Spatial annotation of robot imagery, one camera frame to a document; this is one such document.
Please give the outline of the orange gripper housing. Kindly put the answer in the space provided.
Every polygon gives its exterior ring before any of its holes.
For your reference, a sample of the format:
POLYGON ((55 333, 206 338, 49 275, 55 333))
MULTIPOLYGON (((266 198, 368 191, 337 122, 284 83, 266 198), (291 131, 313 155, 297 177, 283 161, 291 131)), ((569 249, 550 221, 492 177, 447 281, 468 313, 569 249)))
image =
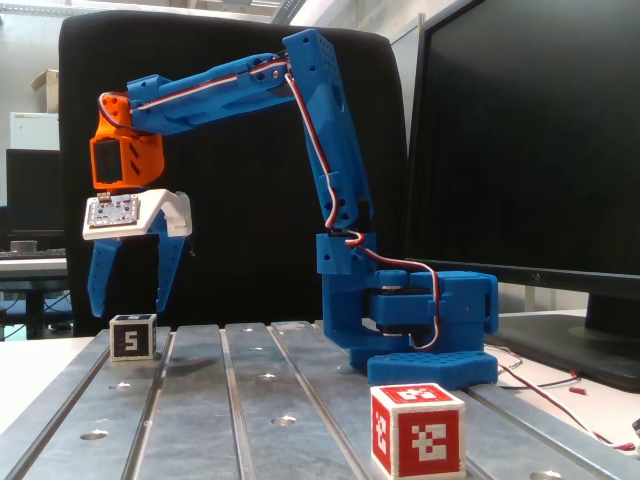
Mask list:
MULTIPOLYGON (((142 188, 164 171, 162 137, 134 127, 128 96, 105 92, 99 96, 99 124, 90 140, 93 185, 96 190, 120 191, 142 188)), ((159 234, 156 312, 165 310, 187 237, 159 234)), ((87 283, 92 315, 104 313, 106 289, 119 239, 94 241, 87 283)))

